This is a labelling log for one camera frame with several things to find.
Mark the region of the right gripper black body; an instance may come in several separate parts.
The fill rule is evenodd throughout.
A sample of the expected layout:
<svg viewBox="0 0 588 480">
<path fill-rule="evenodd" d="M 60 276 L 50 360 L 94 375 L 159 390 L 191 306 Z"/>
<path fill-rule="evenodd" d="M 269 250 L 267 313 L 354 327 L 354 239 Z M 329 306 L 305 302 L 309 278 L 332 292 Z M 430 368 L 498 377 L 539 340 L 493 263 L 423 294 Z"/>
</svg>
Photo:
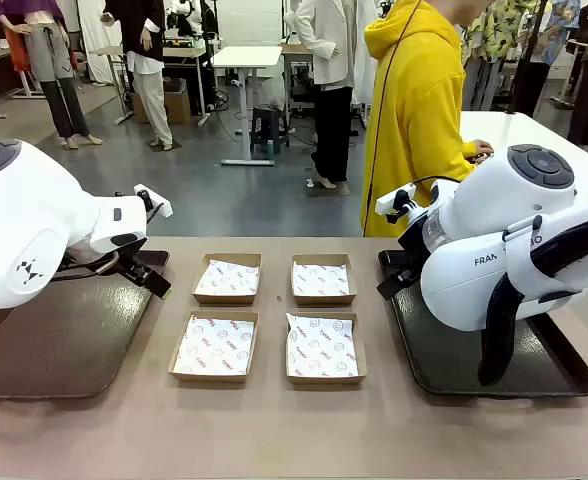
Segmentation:
<svg viewBox="0 0 588 480">
<path fill-rule="evenodd" d="M 427 247 L 421 229 L 407 229 L 398 239 L 404 254 L 403 266 L 420 273 L 427 260 Z"/>
</svg>

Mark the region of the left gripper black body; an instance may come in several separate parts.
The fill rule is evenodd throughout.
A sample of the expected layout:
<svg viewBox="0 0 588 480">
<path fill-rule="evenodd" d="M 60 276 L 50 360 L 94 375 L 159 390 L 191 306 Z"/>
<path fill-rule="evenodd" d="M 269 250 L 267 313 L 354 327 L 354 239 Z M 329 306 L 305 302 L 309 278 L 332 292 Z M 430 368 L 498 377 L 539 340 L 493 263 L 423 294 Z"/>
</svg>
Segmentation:
<svg viewBox="0 0 588 480">
<path fill-rule="evenodd" d="M 129 281 L 145 281 L 147 279 L 150 268 L 137 257 L 140 248 L 141 244 L 129 244 L 117 251 L 116 274 Z"/>
</svg>

